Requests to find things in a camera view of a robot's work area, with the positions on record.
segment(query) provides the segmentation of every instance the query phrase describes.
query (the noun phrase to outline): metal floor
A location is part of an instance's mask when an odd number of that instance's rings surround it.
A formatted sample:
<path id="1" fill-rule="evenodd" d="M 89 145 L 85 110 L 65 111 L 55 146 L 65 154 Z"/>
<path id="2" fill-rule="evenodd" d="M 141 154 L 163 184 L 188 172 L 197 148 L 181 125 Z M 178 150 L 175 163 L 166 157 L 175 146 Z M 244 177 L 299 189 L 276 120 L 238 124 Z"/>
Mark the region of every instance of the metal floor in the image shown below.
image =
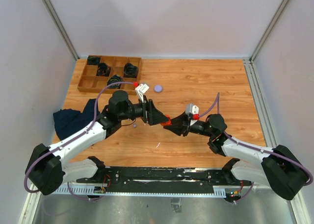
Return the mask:
<path id="1" fill-rule="evenodd" d="M 290 202 L 268 189 L 252 191 L 239 204 L 222 198 L 182 198 L 175 213 L 168 197 L 107 196 L 100 201 L 50 195 L 36 210 L 33 224 L 294 224 Z"/>

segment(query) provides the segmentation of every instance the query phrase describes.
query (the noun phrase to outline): metal corner post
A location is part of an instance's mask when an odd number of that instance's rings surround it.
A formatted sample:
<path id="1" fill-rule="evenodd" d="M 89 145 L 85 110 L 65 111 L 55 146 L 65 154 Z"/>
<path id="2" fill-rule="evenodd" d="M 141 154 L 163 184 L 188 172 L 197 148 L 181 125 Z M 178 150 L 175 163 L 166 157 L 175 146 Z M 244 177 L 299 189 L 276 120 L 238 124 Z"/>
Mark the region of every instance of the metal corner post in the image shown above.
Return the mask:
<path id="1" fill-rule="evenodd" d="M 42 1 L 44 3 L 45 7 L 47 8 L 55 26 L 59 30 L 60 35 L 62 36 L 65 45 L 68 47 L 68 49 L 69 49 L 70 53 L 72 54 L 72 56 L 74 57 L 74 59 L 78 60 L 79 56 L 78 56 L 73 44 L 71 43 L 71 40 L 70 40 L 67 32 L 65 31 L 65 29 L 61 23 L 61 20 L 59 19 L 51 1 L 50 0 L 42 0 Z"/>
<path id="2" fill-rule="evenodd" d="M 262 89 L 260 88 L 259 78 L 255 72 L 254 62 L 250 61 L 249 59 L 244 59 L 243 65 L 247 74 L 266 145 L 268 147 L 276 147 L 278 146 L 278 140 L 276 139 L 276 134 L 273 131 L 269 110 L 267 109 L 265 98 Z M 301 191 L 294 197 L 292 201 L 289 201 L 289 205 L 297 224 L 311 223 L 311 219 Z"/>
<path id="3" fill-rule="evenodd" d="M 286 9 L 287 5 L 291 0 L 282 0 L 277 11 L 275 12 L 274 16 L 272 17 L 268 27 L 266 28 L 264 34 L 262 35 L 259 43 L 257 44 L 256 48 L 253 51 L 253 54 L 250 58 L 250 61 L 255 61 L 257 55 L 260 53 L 262 47 L 264 46 L 266 40 L 268 39 L 269 35 L 271 34 L 272 30 L 274 29 L 276 23 L 282 16 L 284 10 Z"/>

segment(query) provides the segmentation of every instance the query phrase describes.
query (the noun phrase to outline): red cap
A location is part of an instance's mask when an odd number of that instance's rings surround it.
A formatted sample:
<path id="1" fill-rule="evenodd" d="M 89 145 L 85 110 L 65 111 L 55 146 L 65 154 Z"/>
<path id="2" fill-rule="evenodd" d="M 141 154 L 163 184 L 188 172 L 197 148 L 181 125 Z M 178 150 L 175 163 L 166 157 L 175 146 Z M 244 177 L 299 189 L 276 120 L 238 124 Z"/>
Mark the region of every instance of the red cap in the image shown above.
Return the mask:
<path id="1" fill-rule="evenodd" d="M 193 115 L 193 119 L 194 119 L 194 120 L 199 120 L 199 119 L 200 119 L 200 115 L 199 115 L 199 114 Z"/>

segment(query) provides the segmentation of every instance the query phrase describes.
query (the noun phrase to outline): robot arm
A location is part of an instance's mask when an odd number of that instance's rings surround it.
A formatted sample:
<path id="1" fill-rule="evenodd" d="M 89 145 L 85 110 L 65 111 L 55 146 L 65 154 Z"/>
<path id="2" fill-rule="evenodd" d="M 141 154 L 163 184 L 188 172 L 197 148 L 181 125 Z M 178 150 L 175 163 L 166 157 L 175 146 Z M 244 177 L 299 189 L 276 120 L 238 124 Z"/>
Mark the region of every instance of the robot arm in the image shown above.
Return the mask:
<path id="1" fill-rule="evenodd" d="M 271 154 L 274 152 L 300 164 L 287 147 L 265 148 L 242 142 L 225 132 L 227 125 L 220 114 L 209 115 L 205 122 L 200 121 L 198 107 L 193 104 L 162 125 L 179 136 L 189 132 L 208 136 L 209 148 L 214 153 L 233 157 L 222 169 L 230 184 L 235 180 L 254 181 L 270 186 L 276 194 L 291 200 L 309 179 L 300 167 Z"/>
<path id="2" fill-rule="evenodd" d="M 143 122 L 149 125 L 168 121 L 168 118 L 155 108 L 153 101 L 147 100 L 144 95 L 147 89 L 145 84 L 137 87 L 137 93 L 140 97 L 137 104 L 130 102 L 127 92 L 121 90 L 114 92 L 108 105 L 97 116 L 95 122 L 91 122 L 72 136 L 49 147 L 43 144 L 36 146 L 26 172 L 38 158 L 47 155 L 37 163 L 28 176 L 39 191 L 43 195 L 49 195 L 67 181 L 98 176 L 97 173 L 102 168 L 102 163 L 99 160 L 90 157 L 76 163 L 69 163 L 69 161 L 89 146 L 115 133 L 121 127 L 122 120 L 141 118 Z M 70 143 L 66 147 L 62 146 L 68 142 Z"/>

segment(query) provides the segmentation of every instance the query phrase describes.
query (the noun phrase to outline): cable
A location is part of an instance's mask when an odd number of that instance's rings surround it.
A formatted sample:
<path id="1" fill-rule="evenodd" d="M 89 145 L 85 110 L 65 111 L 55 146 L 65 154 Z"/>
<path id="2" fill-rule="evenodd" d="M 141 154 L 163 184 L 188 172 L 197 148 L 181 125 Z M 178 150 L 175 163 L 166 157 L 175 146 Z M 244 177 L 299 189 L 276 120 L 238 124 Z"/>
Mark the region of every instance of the cable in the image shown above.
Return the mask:
<path id="1" fill-rule="evenodd" d="M 216 96 L 216 99 L 215 99 L 215 101 L 213 102 L 213 104 L 211 105 L 211 107 L 207 110 L 207 111 L 205 111 L 203 114 L 201 114 L 200 115 L 200 117 L 203 117 L 204 115 L 206 115 L 207 113 L 209 113 L 214 107 L 215 107 L 215 105 L 216 105 L 216 103 L 218 103 L 217 104 L 217 112 L 218 112 L 218 114 L 219 114 L 219 96 L 220 96 L 220 93 L 217 93 L 217 96 Z"/>
<path id="2" fill-rule="evenodd" d="M 238 145 L 241 145 L 241 146 L 244 146 L 244 147 L 247 147 L 247 148 L 256 150 L 256 151 L 258 151 L 258 152 L 260 152 L 260 151 L 262 150 L 262 149 L 255 148 L 255 147 L 253 147 L 253 146 L 247 145 L 247 144 L 245 144 L 245 143 L 238 142 L 237 140 L 235 140 L 235 139 L 233 139 L 231 136 L 229 136 L 226 132 L 224 132 L 224 134 L 226 135 L 227 138 L 229 138 L 231 141 L 237 143 Z M 308 186 L 308 185 L 311 185 L 311 184 L 312 184 L 312 182 L 313 182 L 313 175 L 312 175 L 311 172 L 310 172 L 307 168 L 305 168 L 302 164 L 299 164 L 298 162 L 295 162 L 294 160 L 289 159 L 289 158 L 287 158 L 287 157 L 284 157 L 284 156 L 282 156 L 282 155 L 280 155 L 280 154 L 278 154 L 278 153 L 275 153 L 275 152 L 271 152 L 271 151 L 267 151 L 267 150 L 264 150 L 263 152 L 264 152 L 264 153 L 267 153 L 267 154 L 274 155 L 274 156 L 276 156 L 276 157 L 278 157 L 278 158 L 281 158 L 281 159 L 283 159 L 283 160 L 285 160 L 285 161 L 287 161 L 287 162 L 289 162 L 289 163 L 294 164 L 295 166 L 298 166 L 298 167 L 299 167 L 300 169 L 302 169 L 303 172 L 306 173 L 307 176 L 309 177 L 309 180 L 308 180 L 304 185 L 305 185 L 305 186 Z"/>
<path id="3" fill-rule="evenodd" d="M 102 183 L 102 190 L 103 192 L 106 192 L 105 187 L 104 187 L 104 183 L 106 182 L 106 176 L 104 176 L 104 181 Z"/>
<path id="4" fill-rule="evenodd" d="M 210 112 L 210 111 L 214 108 L 214 106 L 216 105 L 216 103 L 217 103 L 217 113 L 219 114 L 219 112 L 220 112 L 220 109 L 219 109 L 219 95 L 220 95 L 220 94 L 218 93 L 218 94 L 217 94 L 217 97 L 216 97 L 216 99 L 215 99 L 215 101 L 214 101 L 214 103 L 212 104 L 212 106 L 211 106 L 204 114 L 207 114 L 208 112 Z M 247 144 L 245 144 L 245 143 L 238 142 L 237 140 L 235 140 L 235 139 L 233 139 L 232 137 L 230 137 L 226 132 L 224 132 L 224 134 L 226 135 L 227 138 L 229 138 L 231 141 L 237 143 L 238 145 L 241 145 L 241 146 L 244 146 L 244 147 L 247 147 L 247 148 L 256 150 L 256 151 L 261 151 L 261 149 L 259 149 L 259 148 L 255 148 L 255 147 L 250 146 L 250 145 L 247 145 Z M 278 158 L 281 158 L 281 159 L 283 159 L 283 160 L 285 160 L 285 161 L 288 161 L 288 162 L 294 164 L 295 166 L 298 166 L 298 167 L 299 167 L 300 169 L 302 169 L 303 172 L 306 173 L 307 176 L 309 177 L 309 180 L 308 180 L 304 185 L 305 185 L 305 186 L 308 186 L 308 185 L 311 185 L 311 184 L 312 184 L 312 182 L 313 182 L 313 175 L 312 175 L 311 172 L 310 172 L 307 168 L 305 168 L 302 164 L 299 164 L 298 162 L 295 162 L 294 160 L 289 159 L 289 158 L 287 158 L 287 157 L 284 157 L 284 156 L 282 156 L 282 155 L 280 155 L 280 154 L 278 154 L 278 153 L 275 153 L 275 152 L 271 152 L 271 151 L 267 151 L 267 150 L 264 150 L 264 152 L 267 153 L 267 154 L 271 154 L 271 155 L 277 156 Z"/>
<path id="5" fill-rule="evenodd" d="M 231 196 L 232 196 L 232 197 L 233 197 L 234 195 L 237 195 L 237 194 L 240 194 L 240 193 L 241 193 L 241 191 L 242 191 L 242 189 L 243 189 L 243 186 L 244 186 L 244 183 L 243 183 L 243 181 L 240 181 L 240 183 L 241 183 L 240 189 L 239 189 L 239 190 L 236 190 L 236 191 L 234 191 L 234 192 L 231 192 Z"/>
<path id="6" fill-rule="evenodd" d="M 74 196 L 75 198 L 79 199 L 79 200 L 96 201 L 96 200 L 100 200 L 101 198 L 104 197 L 104 196 L 101 196 L 101 197 L 99 197 L 99 198 L 82 198 L 82 197 L 79 197 L 79 196 L 77 196 L 76 194 L 74 194 L 73 191 L 71 190 L 71 188 L 70 188 L 70 183 L 68 182 L 67 184 L 68 184 L 68 190 L 69 190 L 70 194 L 71 194 L 72 196 Z"/>
<path id="7" fill-rule="evenodd" d="M 106 174 L 106 176 L 109 177 L 109 179 L 110 179 L 110 180 L 109 180 L 109 183 L 108 183 L 108 185 L 107 185 L 107 188 L 109 188 L 110 185 L 111 185 L 111 177 L 110 177 L 108 174 Z"/>
<path id="8" fill-rule="evenodd" d="M 135 122 L 136 122 L 136 119 L 132 123 L 130 123 L 130 124 L 125 124 L 125 125 L 121 125 L 121 126 L 129 126 L 129 125 L 132 125 Z"/>
<path id="9" fill-rule="evenodd" d="M 52 153 L 55 153 L 56 151 L 58 151 L 59 149 L 63 149 L 65 148 L 67 145 L 69 145 L 71 142 L 75 141 L 76 139 L 80 138 L 81 136 L 83 136 L 84 134 L 86 134 L 95 124 L 96 122 L 96 117 L 97 117 L 97 103 L 98 103 L 98 99 L 99 97 L 101 96 L 101 94 L 104 92 L 104 90 L 106 90 L 108 87 L 114 85 L 114 84 L 133 84 L 132 82 L 116 82 L 116 83 L 112 83 L 112 84 L 109 84 L 107 86 L 105 86 L 99 93 L 98 93 L 98 96 L 96 97 L 96 100 L 95 100 L 95 104 L 94 104 L 94 119 L 91 123 L 91 125 L 88 127 L 88 129 L 82 133 L 80 133 L 79 135 L 77 135 L 76 137 L 70 139 L 69 141 L 63 143 L 61 146 L 43 154 L 42 156 L 40 156 L 38 159 L 36 159 L 32 164 L 31 166 L 29 167 L 29 169 L 27 170 L 26 174 L 25 174 L 25 178 L 24 178 L 24 188 L 27 192 L 29 193 L 37 193 L 39 192 L 39 190 L 31 190 L 29 189 L 28 185 L 27 185 L 27 179 L 29 177 L 29 174 L 30 172 L 34 169 L 34 167 L 44 158 L 46 158 L 47 156 L 51 155 Z"/>
<path id="10" fill-rule="evenodd" d="M 252 184 L 250 186 L 250 189 L 245 193 L 245 195 L 243 195 L 241 198 L 239 198 L 237 201 L 235 201 L 236 203 L 243 200 L 245 197 L 247 197 L 247 195 L 251 192 L 252 188 L 254 186 L 254 182 L 252 181 Z"/>
<path id="11" fill-rule="evenodd" d="M 89 56 L 87 58 L 88 65 L 98 65 L 100 63 L 100 57 L 98 56 Z"/>

